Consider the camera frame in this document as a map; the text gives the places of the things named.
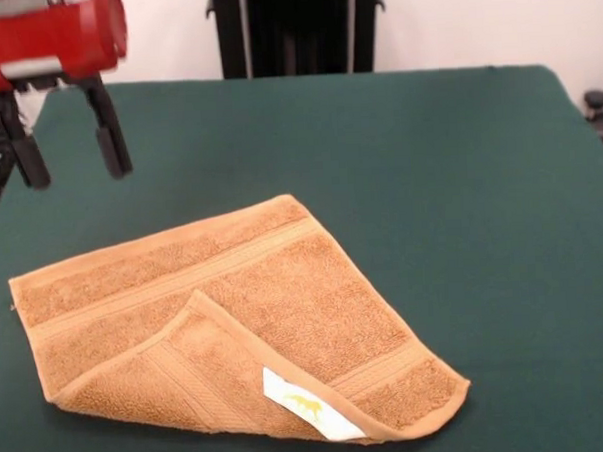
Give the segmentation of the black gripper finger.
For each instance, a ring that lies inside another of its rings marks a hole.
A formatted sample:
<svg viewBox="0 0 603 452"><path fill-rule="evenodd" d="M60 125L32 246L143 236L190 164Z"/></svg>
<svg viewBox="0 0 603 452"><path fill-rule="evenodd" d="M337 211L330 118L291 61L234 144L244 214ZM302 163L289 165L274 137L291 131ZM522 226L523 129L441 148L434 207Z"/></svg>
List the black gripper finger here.
<svg viewBox="0 0 603 452"><path fill-rule="evenodd" d="M32 189L48 188L48 168L36 140L32 135L26 134L13 91L0 91L0 118L24 184Z"/></svg>
<svg viewBox="0 0 603 452"><path fill-rule="evenodd" d="M87 98L97 119L96 139L103 161L114 179L122 179L133 171L132 161L123 138L112 98L99 74L76 82Z"/></svg>

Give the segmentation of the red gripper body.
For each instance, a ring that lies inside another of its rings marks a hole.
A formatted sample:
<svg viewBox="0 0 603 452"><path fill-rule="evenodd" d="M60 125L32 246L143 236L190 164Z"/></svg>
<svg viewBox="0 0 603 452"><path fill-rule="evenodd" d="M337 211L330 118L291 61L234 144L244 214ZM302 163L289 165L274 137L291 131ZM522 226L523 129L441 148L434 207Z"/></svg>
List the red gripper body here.
<svg viewBox="0 0 603 452"><path fill-rule="evenodd" d="M127 55L127 36L123 0L0 0L0 91L111 70Z"/></svg>

